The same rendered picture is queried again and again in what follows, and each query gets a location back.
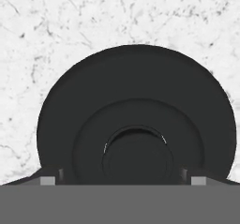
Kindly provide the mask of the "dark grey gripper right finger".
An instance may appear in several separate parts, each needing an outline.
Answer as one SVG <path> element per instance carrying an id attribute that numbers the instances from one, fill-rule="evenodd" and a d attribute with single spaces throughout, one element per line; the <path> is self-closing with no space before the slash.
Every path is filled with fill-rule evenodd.
<path id="1" fill-rule="evenodd" d="M 189 186 L 240 186 L 240 183 L 219 177 L 206 170 L 179 169 L 180 184 Z"/>

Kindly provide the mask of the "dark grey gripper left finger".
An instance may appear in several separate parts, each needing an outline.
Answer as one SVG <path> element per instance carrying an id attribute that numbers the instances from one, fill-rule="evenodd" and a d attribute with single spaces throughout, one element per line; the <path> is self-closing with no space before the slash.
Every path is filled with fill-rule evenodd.
<path id="1" fill-rule="evenodd" d="M 65 183 L 64 170 L 57 167 L 40 168 L 30 176 L 7 183 L 8 186 L 58 186 Z"/>

